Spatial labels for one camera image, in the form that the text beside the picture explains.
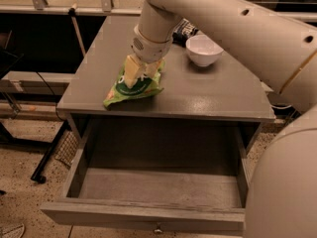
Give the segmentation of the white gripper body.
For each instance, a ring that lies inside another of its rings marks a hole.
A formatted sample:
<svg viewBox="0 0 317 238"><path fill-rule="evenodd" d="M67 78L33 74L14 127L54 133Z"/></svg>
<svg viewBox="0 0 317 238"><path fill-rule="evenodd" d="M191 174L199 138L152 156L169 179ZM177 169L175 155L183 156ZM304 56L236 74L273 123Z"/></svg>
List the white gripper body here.
<svg viewBox="0 0 317 238"><path fill-rule="evenodd" d="M171 44L172 37L162 43L150 41L142 35L139 26L134 28L132 50L143 62L152 63L161 60L168 53Z"/></svg>

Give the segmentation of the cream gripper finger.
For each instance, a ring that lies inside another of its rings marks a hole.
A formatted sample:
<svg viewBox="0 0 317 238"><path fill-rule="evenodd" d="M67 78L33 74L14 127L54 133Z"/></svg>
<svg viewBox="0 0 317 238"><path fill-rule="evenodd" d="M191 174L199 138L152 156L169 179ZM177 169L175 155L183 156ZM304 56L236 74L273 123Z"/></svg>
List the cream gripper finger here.
<svg viewBox="0 0 317 238"><path fill-rule="evenodd" d="M152 63L149 63L146 65L145 75L149 78L153 78L157 71L159 70L159 67L162 63L162 60L158 60Z"/></svg>
<svg viewBox="0 0 317 238"><path fill-rule="evenodd" d="M125 60L124 81L128 88L132 88L143 74L145 64L136 56L128 55Z"/></svg>

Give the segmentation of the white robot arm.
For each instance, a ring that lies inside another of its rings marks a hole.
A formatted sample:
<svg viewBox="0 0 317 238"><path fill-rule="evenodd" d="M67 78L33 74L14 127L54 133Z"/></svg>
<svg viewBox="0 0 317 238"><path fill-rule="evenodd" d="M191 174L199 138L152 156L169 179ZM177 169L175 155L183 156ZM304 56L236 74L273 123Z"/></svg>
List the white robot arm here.
<svg viewBox="0 0 317 238"><path fill-rule="evenodd" d="M300 117L262 154L250 183L244 238L317 238L316 29L246 0L145 0L134 48L153 62L182 18L280 94Z"/></svg>

